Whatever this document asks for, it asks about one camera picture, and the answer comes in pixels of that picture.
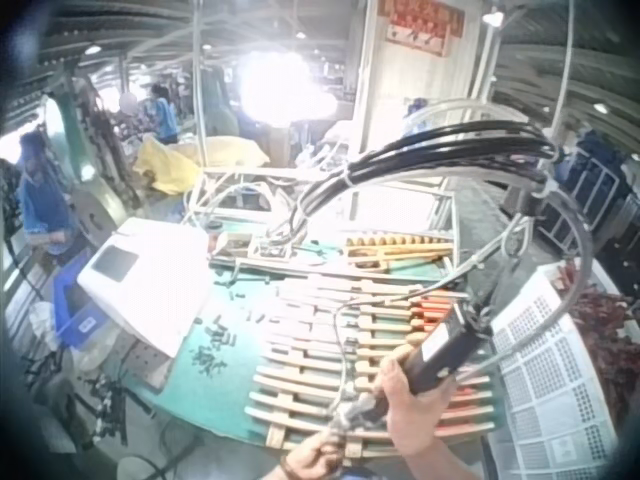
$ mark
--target blue container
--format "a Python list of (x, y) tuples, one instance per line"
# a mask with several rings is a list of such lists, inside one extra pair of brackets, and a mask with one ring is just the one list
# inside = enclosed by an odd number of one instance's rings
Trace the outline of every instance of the blue container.
[(76, 281), (90, 259), (88, 250), (81, 252), (53, 279), (56, 335), (64, 344), (76, 348), (86, 343), (109, 318)]

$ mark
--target blue shirt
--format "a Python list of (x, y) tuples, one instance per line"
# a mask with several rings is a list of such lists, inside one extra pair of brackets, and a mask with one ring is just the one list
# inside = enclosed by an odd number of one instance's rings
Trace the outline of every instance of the blue shirt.
[(155, 104), (158, 118), (158, 138), (165, 139), (178, 134), (176, 114), (164, 98), (158, 98)]
[(78, 227), (65, 201), (60, 187), (47, 173), (40, 185), (22, 176), (18, 198), (22, 208), (22, 223), (27, 234), (53, 233), (65, 230), (69, 239), (65, 243), (50, 243), (46, 249), (52, 255), (66, 252), (73, 244)]

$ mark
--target person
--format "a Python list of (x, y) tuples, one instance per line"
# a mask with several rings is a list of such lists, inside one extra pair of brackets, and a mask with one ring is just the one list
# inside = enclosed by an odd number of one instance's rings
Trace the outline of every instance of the person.
[[(387, 429), (396, 450), (416, 480), (478, 480), (435, 437), (436, 426), (455, 392), (455, 379), (450, 377), (438, 388), (413, 396), (399, 364), (409, 353), (411, 349), (401, 347), (384, 358), (374, 383), (374, 392), (384, 393), (389, 400)], [(332, 478), (342, 462), (343, 442), (329, 431), (313, 435), (283, 457), (263, 480)]]
[(169, 91), (155, 83), (151, 87), (155, 107), (155, 129), (158, 141), (164, 145), (178, 143), (178, 125), (175, 110), (169, 102)]
[(87, 246), (77, 221), (65, 201), (55, 177), (47, 166), (40, 133), (20, 138), (23, 168), (18, 187), (22, 223), (27, 242), (42, 246), (63, 266)]

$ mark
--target white device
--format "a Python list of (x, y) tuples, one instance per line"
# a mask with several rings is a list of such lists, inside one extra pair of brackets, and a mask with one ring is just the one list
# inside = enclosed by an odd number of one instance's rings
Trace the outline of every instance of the white device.
[(208, 245), (201, 229), (130, 218), (78, 283), (113, 320), (174, 358), (212, 286)]

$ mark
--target black cable bundle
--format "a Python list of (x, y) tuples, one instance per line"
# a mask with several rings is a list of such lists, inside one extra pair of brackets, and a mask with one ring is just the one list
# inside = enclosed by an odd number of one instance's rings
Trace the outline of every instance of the black cable bundle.
[[(465, 135), (463, 139), (447, 139)], [(285, 244), (305, 228), (308, 218), (346, 190), (384, 177), (437, 168), (480, 168), (525, 177), (543, 185), (545, 175), (533, 159), (551, 159), (555, 146), (533, 125), (482, 120), (417, 133), (363, 155), (345, 169), (331, 172), (300, 196), (289, 219), (289, 232), (273, 239)], [(525, 157), (528, 161), (514, 157)]]

